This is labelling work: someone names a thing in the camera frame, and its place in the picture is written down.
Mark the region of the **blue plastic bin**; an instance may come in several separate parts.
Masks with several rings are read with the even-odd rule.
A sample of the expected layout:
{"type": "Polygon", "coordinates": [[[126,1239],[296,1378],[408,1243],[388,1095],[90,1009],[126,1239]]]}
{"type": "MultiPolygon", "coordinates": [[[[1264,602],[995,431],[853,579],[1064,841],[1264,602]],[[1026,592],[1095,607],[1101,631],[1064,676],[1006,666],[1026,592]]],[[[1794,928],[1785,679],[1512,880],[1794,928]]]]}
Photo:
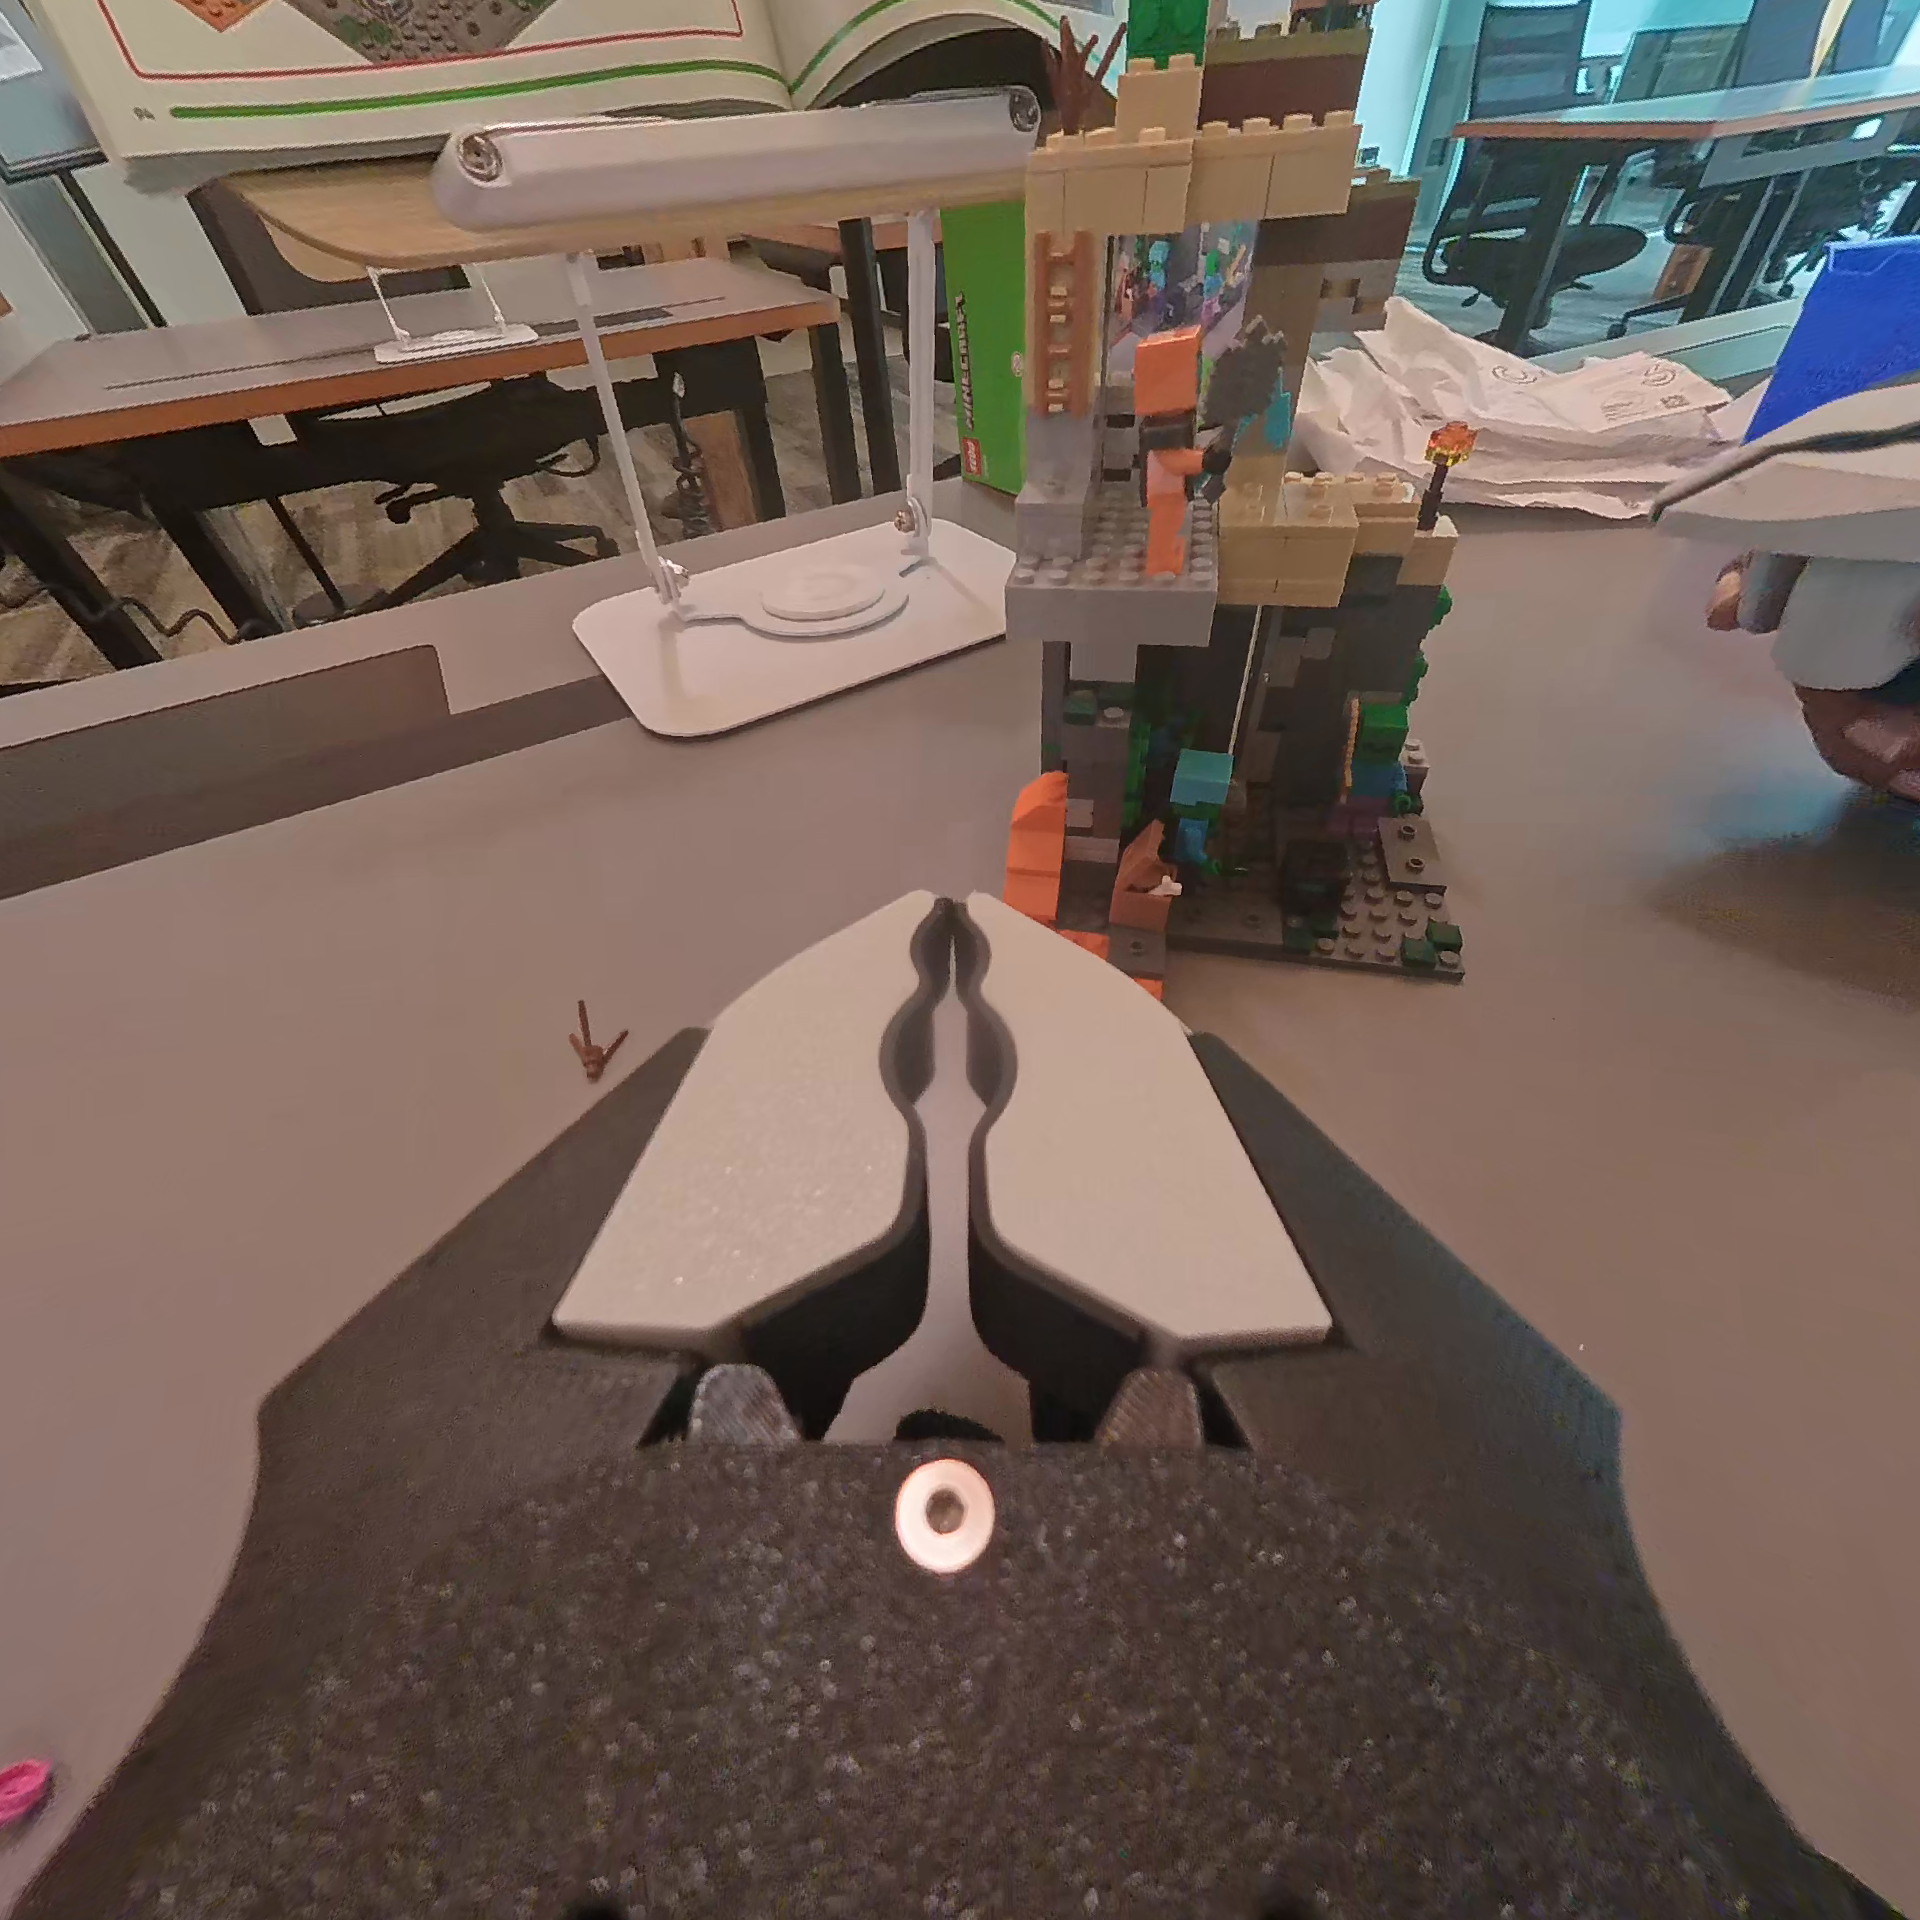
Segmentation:
{"type": "Polygon", "coordinates": [[[1920,235],[1833,240],[1748,424],[1748,441],[1920,368],[1920,235]]]}

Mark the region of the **person's right hand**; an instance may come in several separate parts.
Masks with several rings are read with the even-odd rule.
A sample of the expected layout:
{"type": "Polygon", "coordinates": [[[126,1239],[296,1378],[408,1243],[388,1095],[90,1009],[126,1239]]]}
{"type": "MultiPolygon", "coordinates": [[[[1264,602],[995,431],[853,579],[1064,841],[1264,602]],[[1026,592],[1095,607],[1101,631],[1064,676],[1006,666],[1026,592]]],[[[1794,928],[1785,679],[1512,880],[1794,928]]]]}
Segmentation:
{"type": "MultiPolygon", "coordinates": [[[[1756,631],[1773,639],[1778,666],[1778,617],[1787,607],[1787,592],[1811,560],[1794,555],[1739,555],[1720,568],[1711,593],[1711,626],[1714,631],[1756,631]]],[[[1920,801],[1920,698],[1912,698],[1912,666],[1870,689],[1811,689],[1787,684],[1804,727],[1815,739],[1815,752],[1882,797],[1920,801]]]]}

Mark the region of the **black office chair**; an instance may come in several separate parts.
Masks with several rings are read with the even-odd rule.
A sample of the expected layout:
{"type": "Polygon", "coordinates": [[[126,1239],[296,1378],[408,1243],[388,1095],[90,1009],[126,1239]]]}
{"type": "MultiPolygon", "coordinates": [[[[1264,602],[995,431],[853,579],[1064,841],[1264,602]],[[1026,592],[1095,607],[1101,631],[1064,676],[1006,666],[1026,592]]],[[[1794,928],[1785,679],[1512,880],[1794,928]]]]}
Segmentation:
{"type": "Polygon", "coordinates": [[[517,520],[508,477],[553,471],[569,441],[596,448],[600,416],[581,388],[543,375],[493,381],[472,394],[431,398],[398,416],[292,416],[311,477],[384,477],[376,500],[408,520],[427,500],[469,500],[472,527],[398,586],[365,602],[384,614],[450,579],[499,586],[533,563],[610,560],[619,543],[596,520],[517,520]]]}
{"type": "Polygon", "coordinates": [[[1580,274],[1631,265],[1642,227],[1603,221],[1598,205],[1619,183],[1642,141],[1560,131],[1580,107],[1579,70],[1592,4],[1488,4],[1465,118],[1449,131],[1453,160],[1440,216],[1425,240],[1425,279],[1494,299],[1504,314],[1488,341],[1535,351],[1551,299],[1580,274]],[[1488,123],[1539,118],[1524,131],[1465,131],[1488,123]]]}
{"type": "MultiPolygon", "coordinates": [[[[1911,29],[1912,4],[1905,0],[1756,0],[1735,83],[1870,83],[1895,65],[1912,65],[1905,51],[1911,29]]],[[[1794,294],[1827,240],[1880,231],[1882,200],[1912,179],[1911,145],[1912,118],[1889,107],[1711,141],[1685,200],[1692,227],[1670,227],[1670,235],[1711,250],[1682,314],[1794,294]]]]}

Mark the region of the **crumpled white paper bags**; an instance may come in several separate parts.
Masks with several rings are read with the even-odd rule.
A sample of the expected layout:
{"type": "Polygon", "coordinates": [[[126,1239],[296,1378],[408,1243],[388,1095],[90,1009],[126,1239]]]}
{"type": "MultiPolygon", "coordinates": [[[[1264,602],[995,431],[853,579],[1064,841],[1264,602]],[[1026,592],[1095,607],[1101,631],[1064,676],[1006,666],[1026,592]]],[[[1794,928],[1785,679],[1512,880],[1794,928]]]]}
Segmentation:
{"type": "Polygon", "coordinates": [[[1677,358],[1543,368],[1393,294],[1357,346],[1309,358],[1287,463],[1431,477],[1431,431],[1460,424],[1479,441],[1444,477],[1449,505],[1631,520],[1663,483],[1739,441],[1750,412],[1756,394],[1677,358]]]}

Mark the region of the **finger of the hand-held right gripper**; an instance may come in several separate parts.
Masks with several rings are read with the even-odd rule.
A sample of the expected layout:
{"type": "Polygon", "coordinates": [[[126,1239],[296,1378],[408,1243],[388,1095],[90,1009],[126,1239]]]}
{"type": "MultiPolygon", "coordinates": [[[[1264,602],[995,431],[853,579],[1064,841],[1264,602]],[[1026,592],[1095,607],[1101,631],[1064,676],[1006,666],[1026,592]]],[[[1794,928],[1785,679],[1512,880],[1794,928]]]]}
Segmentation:
{"type": "Polygon", "coordinates": [[[1732,448],[1650,516],[1735,548],[1920,548],[1920,448],[1732,448]]]}
{"type": "Polygon", "coordinates": [[[1842,394],[1748,436],[1735,452],[1787,452],[1787,448],[1867,452],[1912,436],[1920,436],[1920,394],[1842,394]]]}

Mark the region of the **green toy box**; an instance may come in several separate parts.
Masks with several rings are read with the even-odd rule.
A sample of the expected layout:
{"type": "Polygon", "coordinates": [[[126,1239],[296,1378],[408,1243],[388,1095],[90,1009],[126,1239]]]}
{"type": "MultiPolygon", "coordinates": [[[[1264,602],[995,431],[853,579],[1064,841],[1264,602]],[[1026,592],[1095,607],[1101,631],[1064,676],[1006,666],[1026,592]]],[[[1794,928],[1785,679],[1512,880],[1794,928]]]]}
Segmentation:
{"type": "Polygon", "coordinates": [[[960,475],[1022,492],[1022,200],[936,216],[960,475]]]}

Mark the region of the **white desk lamp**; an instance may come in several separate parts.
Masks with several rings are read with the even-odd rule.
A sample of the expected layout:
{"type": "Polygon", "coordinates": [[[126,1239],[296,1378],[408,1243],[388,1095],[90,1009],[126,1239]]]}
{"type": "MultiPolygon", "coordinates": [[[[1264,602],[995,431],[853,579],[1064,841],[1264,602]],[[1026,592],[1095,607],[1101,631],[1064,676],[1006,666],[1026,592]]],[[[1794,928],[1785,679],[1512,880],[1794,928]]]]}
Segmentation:
{"type": "Polygon", "coordinates": [[[911,279],[911,463],[891,520],[686,572],[656,548],[632,452],[619,448],[646,586],[596,602],[576,639],[658,739],[740,732],[792,708],[891,679],[1006,626],[1012,555],[934,516],[934,208],[1022,161],[1026,89],[951,89],[891,107],[469,125],[431,161],[431,200],[464,231],[745,216],[774,187],[853,205],[894,193],[911,279]]]}

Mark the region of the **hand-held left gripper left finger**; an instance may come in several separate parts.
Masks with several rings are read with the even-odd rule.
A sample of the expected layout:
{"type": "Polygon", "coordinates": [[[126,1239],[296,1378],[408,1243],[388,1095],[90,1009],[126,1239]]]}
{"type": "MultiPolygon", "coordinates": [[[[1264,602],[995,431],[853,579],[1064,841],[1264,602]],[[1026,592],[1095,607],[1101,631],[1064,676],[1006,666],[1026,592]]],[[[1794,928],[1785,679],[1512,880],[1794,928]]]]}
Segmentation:
{"type": "Polygon", "coordinates": [[[925,1203],[951,900],[908,890],[733,998],[569,1277],[553,1331],[722,1357],[925,1203]]]}

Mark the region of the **wooden edged office table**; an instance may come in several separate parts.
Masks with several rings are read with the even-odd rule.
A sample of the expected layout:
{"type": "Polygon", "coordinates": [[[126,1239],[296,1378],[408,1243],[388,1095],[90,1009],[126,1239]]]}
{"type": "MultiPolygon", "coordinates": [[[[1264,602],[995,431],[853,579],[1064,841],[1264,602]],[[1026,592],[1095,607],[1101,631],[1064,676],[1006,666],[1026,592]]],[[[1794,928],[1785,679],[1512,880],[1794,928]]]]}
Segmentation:
{"type": "MultiPolygon", "coordinates": [[[[180,320],[145,330],[70,335],[31,351],[6,375],[6,463],[46,459],[101,441],[173,436],[221,424],[351,412],[394,394],[431,394],[485,381],[522,381],[550,368],[584,368],[584,341],[565,299],[565,274],[537,290],[543,320],[533,335],[488,335],[454,358],[381,361],[376,341],[388,341],[384,304],[346,299],[314,311],[180,320]]],[[[608,269],[588,279],[596,330],[610,381],[639,381],[639,358],[755,346],[778,330],[829,324],[836,351],[836,299],[792,274],[771,274],[748,256],[672,256],[643,269],[608,269]]],[[[398,294],[394,320],[408,330],[477,324],[477,290],[398,294]]],[[[765,431],[765,388],[696,398],[690,416],[740,412],[740,436],[755,452],[755,505],[778,516],[778,483],[765,431]]],[[[40,572],[46,593],[72,593],[70,617],[112,666],[154,666],[158,646],[123,607],[103,607],[103,586],[80,555],[31,516],[31,500],[6,483],[6,548],[40,572]]]]}
{"type": "Polygon", "coordinates": [[[1524,221],[1521,286],[1504,304],[1494,346],[1524,351],[1543,279],[1560,256],[1579,179],[1611,160],[1647,145],[1711,145],[1703,183],[1804,179],[1830,161],[1882,160],[1905,118],[1920,107],[1920,73],[1827,73],[1748,89],[1692,89],[1625,107],[1560,107],[1521,118],[1465,118],[1449,125],[1465,141],[1543,145],[1543,187],[1524,221]]]}

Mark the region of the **open instruction booklet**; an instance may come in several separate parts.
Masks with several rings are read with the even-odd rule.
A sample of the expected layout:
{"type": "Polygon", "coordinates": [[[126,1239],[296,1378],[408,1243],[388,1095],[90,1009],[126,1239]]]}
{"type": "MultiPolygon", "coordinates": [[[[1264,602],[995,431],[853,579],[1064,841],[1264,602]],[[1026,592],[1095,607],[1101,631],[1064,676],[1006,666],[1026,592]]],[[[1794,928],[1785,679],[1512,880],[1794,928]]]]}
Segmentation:
{"type": "Polygon", "coordinates": [[[431,153],[456,125],[588,111],[807,111],[925,49],[1114,35],[1035,0],[40,0],[27,4],[139,187],[431,153]]]}

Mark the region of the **toy brick tower model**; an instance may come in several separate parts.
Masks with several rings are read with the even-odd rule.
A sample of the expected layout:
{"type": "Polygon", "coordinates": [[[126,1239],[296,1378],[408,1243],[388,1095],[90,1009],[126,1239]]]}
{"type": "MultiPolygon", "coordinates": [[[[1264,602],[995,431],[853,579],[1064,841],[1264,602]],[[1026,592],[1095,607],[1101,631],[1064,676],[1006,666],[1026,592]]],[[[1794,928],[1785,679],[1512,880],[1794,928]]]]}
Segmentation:
{"type": "Polygon", "coordinates": [[[1460,975],[1411,700],[1449,614],[1431,492],[1294,463],[1317,324],[1385,320],[1411,183],[1360,161],[1372,4],[1129,4],[1061,29],[1022,176],[1006,639],[1045,646],[1002,900],[1165,989],[1171,947],[1460,975]]]}

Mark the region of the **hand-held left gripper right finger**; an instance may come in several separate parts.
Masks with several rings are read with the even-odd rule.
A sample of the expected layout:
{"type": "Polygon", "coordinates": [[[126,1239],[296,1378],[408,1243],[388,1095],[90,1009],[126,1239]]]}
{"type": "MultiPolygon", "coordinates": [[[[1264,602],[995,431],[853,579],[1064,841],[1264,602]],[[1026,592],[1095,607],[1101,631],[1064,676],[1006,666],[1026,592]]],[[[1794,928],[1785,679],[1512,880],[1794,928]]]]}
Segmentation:
{"type": "Polygon", "coordinates": [[[970,1222],[1159,1360],[1331,1341],[1335,1319],[1181,1015],[1020,906],[960,906],[970,1222]]]}

